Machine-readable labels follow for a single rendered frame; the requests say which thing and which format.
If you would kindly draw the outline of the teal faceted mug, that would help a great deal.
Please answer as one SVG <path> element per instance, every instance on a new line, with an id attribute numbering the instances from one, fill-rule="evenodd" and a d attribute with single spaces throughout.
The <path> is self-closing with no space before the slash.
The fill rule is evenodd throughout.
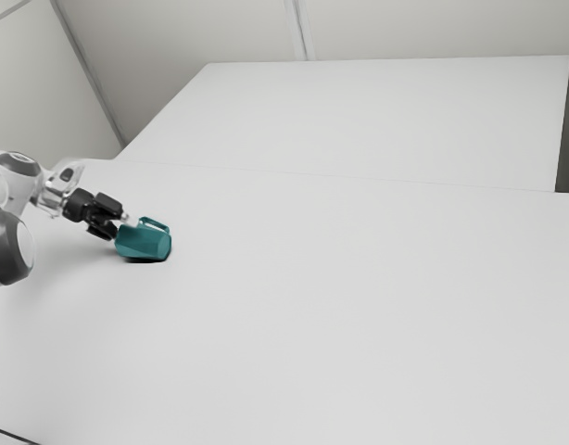
<path id="1" fill-rule="evenodd" d="M 149 217 L 136 225 L 123 223 L 114 240 L 117 253 L 129 260 L 165 261 L 171 254 L 170 227 Z"/>

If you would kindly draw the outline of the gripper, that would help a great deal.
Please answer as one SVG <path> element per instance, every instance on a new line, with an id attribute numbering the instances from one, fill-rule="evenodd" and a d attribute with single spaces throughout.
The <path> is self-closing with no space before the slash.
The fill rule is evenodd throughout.
<path id="1" fill-rule="evenodd" d="M 106 241 L 114 240 L 118 227 L 114 221 L 137 225 L 138 218 L 129 214 L 115 198 L 104 193 L 91 194 L 77 188 L 68 197 L 62 216 L 74 223 L 86 222 L 87 232 Z"/>

